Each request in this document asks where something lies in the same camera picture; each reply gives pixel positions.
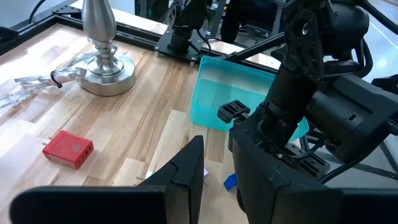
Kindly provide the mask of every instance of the black mount plate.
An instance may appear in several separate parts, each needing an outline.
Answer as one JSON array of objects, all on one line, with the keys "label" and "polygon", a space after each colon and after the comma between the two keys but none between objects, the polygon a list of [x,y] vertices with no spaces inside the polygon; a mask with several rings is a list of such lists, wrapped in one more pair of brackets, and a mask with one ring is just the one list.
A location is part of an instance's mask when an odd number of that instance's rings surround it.
[{"label": "black mount plate", "polygon": [[79,14],[81,13],[81,9],[72,7],[72,6],[68,6],[68,5],[64,5],[58,8],[55,8],[53,11],[53,13],[58,14],[58,15],[64,15],[64,14]]},{"label": "black mount plate", "polygon": [[[206,30],[200,29],[200,34],[206,37]],[[155,46],[155,51],[160,54],[164,54],[173,58],[178,58],[188,62],[196,62],[200,57],[198,52],[196,52],[192,47],[189,46],[188,51],[186,52],[175,52],[173,49],[169,47],[170,41],[172,38],[172,28],[168,27],[164,32],[162,37],[159,39],[157,45]],[[192,37],[189,40],[197,49],[201,49],[203,45],[203,40],[196,32],[192,32]]]}]

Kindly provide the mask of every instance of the wooden table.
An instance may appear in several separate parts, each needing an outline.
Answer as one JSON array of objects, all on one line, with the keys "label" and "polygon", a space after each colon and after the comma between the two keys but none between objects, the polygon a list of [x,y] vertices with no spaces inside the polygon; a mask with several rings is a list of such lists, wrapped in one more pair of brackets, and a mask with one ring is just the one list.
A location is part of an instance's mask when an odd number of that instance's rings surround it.
[{"label": "wooden table", "polygon": [[[114,11],[119,22],[163,33],[166,26]],[[210,171],[203,187],[201,223],[247,223],[235,194],[223,181],[234,172],[227,135],[191,123],[190,100],[197,67],[172,58],[115,42],[136,64],[137,82],[128,92],[100,97],[75,82],[47,88],[15,108],[0,110],[0,223],[9,223],[10,201],[23,190],[40,185],[135,185],[174,156],[192,137],[205,138],[205,167]],[[212,42],[215,50],[230,53],[239,47]],[[0,57],[0,94],[18,89],[15,77],[49,72],[92,46],[80,30],[60,24]],[[253,62],[277,68],[265,55]],[[43,142],[60,130],[94,142],[95,151],[80,170],[47,160]]]}]

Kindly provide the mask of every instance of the turquoise plastic bin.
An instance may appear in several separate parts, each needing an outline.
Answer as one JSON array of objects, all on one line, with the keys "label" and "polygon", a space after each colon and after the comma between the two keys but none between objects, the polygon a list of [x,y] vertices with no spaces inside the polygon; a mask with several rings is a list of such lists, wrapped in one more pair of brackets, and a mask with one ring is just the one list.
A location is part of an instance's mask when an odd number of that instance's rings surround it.
[{"label": "turquoise plastic bin", "polygon": [[[193,92],[191,120],[194,124],[229,131],[232,123],[226,124],[217,117],[218,108],[233,100],[239,100],[253,112],[264,101],[275,75],[248,68],[213,57],[203,57],[198,80]],[[308,131],[305,118],[298,124],[290,142]]]}]

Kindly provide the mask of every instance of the red box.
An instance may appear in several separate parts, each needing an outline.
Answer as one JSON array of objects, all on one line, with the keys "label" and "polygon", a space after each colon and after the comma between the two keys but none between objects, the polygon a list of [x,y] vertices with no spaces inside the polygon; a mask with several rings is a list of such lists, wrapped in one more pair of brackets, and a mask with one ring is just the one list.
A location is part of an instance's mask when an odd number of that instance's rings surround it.
[{"label": "red box", "polygon": [[43,149],[47,159],[79,169],[93,152],[93,142],[66,131],[60,131]]}]

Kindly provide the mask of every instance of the black robotic arm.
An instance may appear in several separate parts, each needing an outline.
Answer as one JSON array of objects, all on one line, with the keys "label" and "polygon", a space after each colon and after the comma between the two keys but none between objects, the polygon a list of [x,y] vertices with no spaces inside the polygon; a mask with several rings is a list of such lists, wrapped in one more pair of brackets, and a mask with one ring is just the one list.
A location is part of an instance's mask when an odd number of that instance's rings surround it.
[{"label": "black robotic arm", "polygon": [[[250,223],[397,221],[390,209],[398,202],[396,190],[324,186],[396,128],[398,96],[361,79],[373,65],[363,39],[369,27],[365,10],[398,33],[397,25],[367,1],[291,0],[282,15],[284,34],[225,58],[237,62],[286,43],[272,54],[282,63],[255,112],[248,116],[249,109],[236,101],[218,112],[224,121],[234,120],[229,148],[238,201]],[[326,55],[337,60],[324,62]],[[308,152],[288,144],[303,116],[324,135]],[[330,166],[313,153],[323,144],[344,165],[328,173]]]}]

